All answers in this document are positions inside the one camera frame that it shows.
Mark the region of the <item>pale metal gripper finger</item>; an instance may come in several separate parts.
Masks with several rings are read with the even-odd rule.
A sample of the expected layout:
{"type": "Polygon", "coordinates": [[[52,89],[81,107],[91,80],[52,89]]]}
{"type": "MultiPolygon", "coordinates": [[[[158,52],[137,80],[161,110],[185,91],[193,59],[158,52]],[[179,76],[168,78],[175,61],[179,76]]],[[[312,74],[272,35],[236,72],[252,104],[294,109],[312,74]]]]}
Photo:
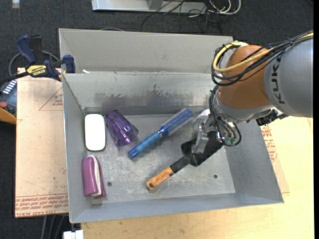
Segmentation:
{"type": "Polygon", "coordinates": [[[199,152],[199,149],[200,149],[200,144],[201,144],[201,136],[200,134],[198,134],[196,136],[196,138],[193,139],[194,140],[194,143],[191,145],[191,153],[193,154],[194,156],[194,160],[197,160],[198,158],[198,152],[199,152]]]}
{"type": "Polygon", "coordinates": [[[198,140],[198,152],[203,153],[209,141],[208,133],[203,131],[200,133],[198,140]]]}

